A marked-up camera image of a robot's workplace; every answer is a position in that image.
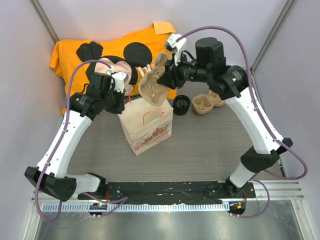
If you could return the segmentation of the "brown pulp cup carrier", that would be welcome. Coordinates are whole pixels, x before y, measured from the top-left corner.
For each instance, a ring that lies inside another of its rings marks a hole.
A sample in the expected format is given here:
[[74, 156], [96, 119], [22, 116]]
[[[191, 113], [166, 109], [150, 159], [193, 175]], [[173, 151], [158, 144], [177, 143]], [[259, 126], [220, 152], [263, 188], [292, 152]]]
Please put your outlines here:
[[160, 106], [168, 96], [169, 88], [158, 84], [157, 80], [165, 72], [165, 63], [171, 59], [168, 53], [159, 53], [153, 63], [152, 71], [147, 72], [138, 84], [141, 97], [153, 106]]

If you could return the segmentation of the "black cup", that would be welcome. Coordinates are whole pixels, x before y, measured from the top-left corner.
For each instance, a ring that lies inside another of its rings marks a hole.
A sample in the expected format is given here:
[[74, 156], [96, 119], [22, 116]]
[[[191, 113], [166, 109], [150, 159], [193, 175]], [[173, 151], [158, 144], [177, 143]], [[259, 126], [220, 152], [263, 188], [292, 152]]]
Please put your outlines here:
[[186, 95], [177, 95], [172, 103], [173, 112], [176, 115], [185, 115], [190, 108], [191, 100]]

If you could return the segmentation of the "paper takeout bag orange handles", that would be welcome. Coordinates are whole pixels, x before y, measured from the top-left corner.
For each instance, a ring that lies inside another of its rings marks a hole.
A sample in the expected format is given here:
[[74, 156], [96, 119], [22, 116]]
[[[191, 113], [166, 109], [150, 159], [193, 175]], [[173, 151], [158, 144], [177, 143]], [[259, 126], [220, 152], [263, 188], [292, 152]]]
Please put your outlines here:
[[143, 97], [132, 99], [118, 115], [124, 135], [135, 155], [147, 151], [172, 135], [173, 108], [167, 99], [154, 106]]

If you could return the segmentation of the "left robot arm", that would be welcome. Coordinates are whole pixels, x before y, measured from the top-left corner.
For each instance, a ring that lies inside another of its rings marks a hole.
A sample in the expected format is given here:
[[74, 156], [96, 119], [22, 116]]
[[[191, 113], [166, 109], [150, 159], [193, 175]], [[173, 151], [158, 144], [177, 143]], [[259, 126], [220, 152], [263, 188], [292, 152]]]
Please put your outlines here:
[[90, 76], [85, 92], [74, 93], [69, 100], [70, 110], [45, 156], [36, 167], [27, 167], [25, 177], [39, 190], [59, 201], [66, 202], [74, 194], [89, 192], [100, 200], [107, 192], [105, 178], [94, 174], [69, 175], [71, 157], [86, 129], [102, 111], [118, 115], [125, 109], [124, 72], [99, 73]]

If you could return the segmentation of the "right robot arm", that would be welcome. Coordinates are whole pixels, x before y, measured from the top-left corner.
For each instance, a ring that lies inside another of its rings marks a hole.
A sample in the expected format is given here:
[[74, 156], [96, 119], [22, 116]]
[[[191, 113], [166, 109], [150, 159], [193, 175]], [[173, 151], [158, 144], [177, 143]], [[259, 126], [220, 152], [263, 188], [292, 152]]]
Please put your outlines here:
[[[185, 50], [186, 39], [171, 34], [165, 48], [172, 60], [165, 63], [165, 72], [157, 83], [170, 89], [182, 88], [185, 82], [206, 83], [233, 110], [247, 131], [253, 146], [240, 158], [240, 165], [226, 179], [224, 188], [233, 198], [244, 191], [245, 184], [257, 173], [272, 167], [280, 155], [293, 145], [272, 126], [253, 89], [249, 87], [246, 71], [237, 65], [227, 65], [223, 43], [215, 37], [201, 38], [195, 43], [196, 56]], [[266, 129], [261, 117], [268, 124]]]

